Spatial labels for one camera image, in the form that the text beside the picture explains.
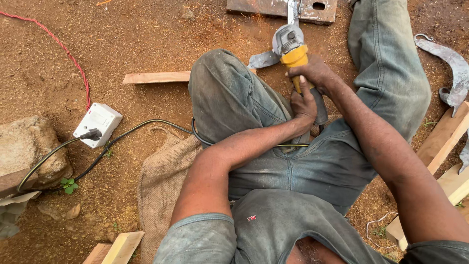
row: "yellow grinder handle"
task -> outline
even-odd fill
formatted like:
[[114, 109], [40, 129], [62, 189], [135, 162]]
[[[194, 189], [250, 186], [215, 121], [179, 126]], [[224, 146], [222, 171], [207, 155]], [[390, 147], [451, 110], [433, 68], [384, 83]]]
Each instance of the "yellow grinder handle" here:
[[[280, 58], [280, 61], [287, 66], [288, 69], [292, 67], [298, 67], [305, 64], [308, 64], [308, 56], [306, 52], [308, 51], [308, 47], [306, 45], [301, 45], [296, 49], [291, 50], [287, 54], [283, 55]], [[300, 89], [300, 76], [295, 76], [292, 78], [293, 84], [295, 85], [296, 92], [301, 94]], [[328, 115], [327, 115], [327, 108], [324, 104], [324, 99], [322, 95], [318, 92], [315, 86], [308, 81], [310, 85], [310, 91], [314, 96], [314, 100], [316, 102], [316, 106], [318, 108], [318, 116], [314, 121], [316, 125], [322, 125], [327, 122]]]

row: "man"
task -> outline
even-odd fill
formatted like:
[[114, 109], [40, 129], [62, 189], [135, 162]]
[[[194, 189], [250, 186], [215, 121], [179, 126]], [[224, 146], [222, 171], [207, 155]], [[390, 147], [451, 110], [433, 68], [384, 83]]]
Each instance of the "man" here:
[[[293, 91], [291, 108], [228, 51], [196, 61], [193, 113], [217, 144], [192, 164], [155, 263], [392, 263], [343, 217], [377, 173], [410, 243], [402, 263], [469, 262], [469, 225], [409, 145], [431, 92], [407, 3], [352, 4], [356, 94], [317, 56], [286, 74], [301, 75], [304, 95]], [[316, 105], [306, 80], [344, 118], [308, 147], [275, 147], [309, 135]]]

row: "electrical switch box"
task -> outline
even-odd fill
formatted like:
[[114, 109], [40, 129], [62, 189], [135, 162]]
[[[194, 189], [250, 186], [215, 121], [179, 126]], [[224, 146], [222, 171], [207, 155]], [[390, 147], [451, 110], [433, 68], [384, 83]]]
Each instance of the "electrical switch box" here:
[[104, 146], [121, 120], [122, 115], [116, 110], [105, 104], [93, 103], [78, 127], [73, 132], [73, 135], [78, 138], [79, 136], [89, 132], [90, 129], [97, 128], [101, 131], [102, 135], [99, 140], [93, 141], [85, 139], [81, 141], [92, 148]]

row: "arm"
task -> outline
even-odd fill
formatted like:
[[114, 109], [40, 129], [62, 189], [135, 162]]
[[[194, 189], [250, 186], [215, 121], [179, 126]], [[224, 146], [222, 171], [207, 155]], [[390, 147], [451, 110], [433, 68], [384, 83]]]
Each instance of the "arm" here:
[[311, 56], [308, 65], [292, 68], [287, 74], [306, 76], [332, 99], [354, 131], [366, 158], [393, 193], [409, 244], [432, 240], [469, 242], [469, 225], [412, 147], [320, 57]]
[[274, 146], [311, 130], [316, 119], [316, 104], [303, 77], [301, 97], [292, 92], [294, 119], [269, 127], [236, 133], [212, 145], [195, 158], [174, 206], [171, 225], [201, 213], [231, 216], [228, 201], [228, 172], [242, 167]]

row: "red rope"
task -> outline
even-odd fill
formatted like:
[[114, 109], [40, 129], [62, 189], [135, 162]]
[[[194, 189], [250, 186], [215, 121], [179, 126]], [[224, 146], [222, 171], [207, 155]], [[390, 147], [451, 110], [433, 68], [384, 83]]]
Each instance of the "red rope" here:
[[86, 110], [88, 111], [88, 109], [90, 109], [90, 105], [91, 105], [91, 98], [90, 98], [90, 85], [88, 84], [88, 80], [86, 79], [85, 77], [85, 73], [83, 72], [82, 68], [80, 67], [80, 65], [76, 62], [75, 58], [70, 54], [70, 52], [67, 50], [67, 48], [62, 44], [62, 42], [60, 42], [60, 40], [54, 36], [54, 34], [52, 34], [43, 24], [39, 23], [36, 19], [32, 19], [32, 18], [25, 18], [25, 17], [21, 17], [21, 16], [17, 16], [17, 15], [10, 15], [10, 14], [7, 14], [5, 12], [2, 12], [0, 11], [0, 14], [2, 15], [5, 15], [5, 16], [9, 16], [9, 17], [12, 17], [12, 18], [18, 18], [18, 19], [22, 19], [22, 20], [25, 20], [25, 21], [32, 21], [34, 23], [36, 23], [38, 26], [40, 26], [43, 30], [45, 30], [49, 35], [51, 35], [55, 41], [57, 41], [57, 43], [60, 45], [60, 47], [62, 47], [66, 52], [67, 52], [67, 55], [70, 57], [70, 59], [75, 63], [75, 66], [80, 70], [80, 73], [82, 74], [82, 77], [83, 77], [83, 82], [85, 82], [85, 87], [86, 87], [86, 102], [87, 102], [87, 105], [86, 105]]

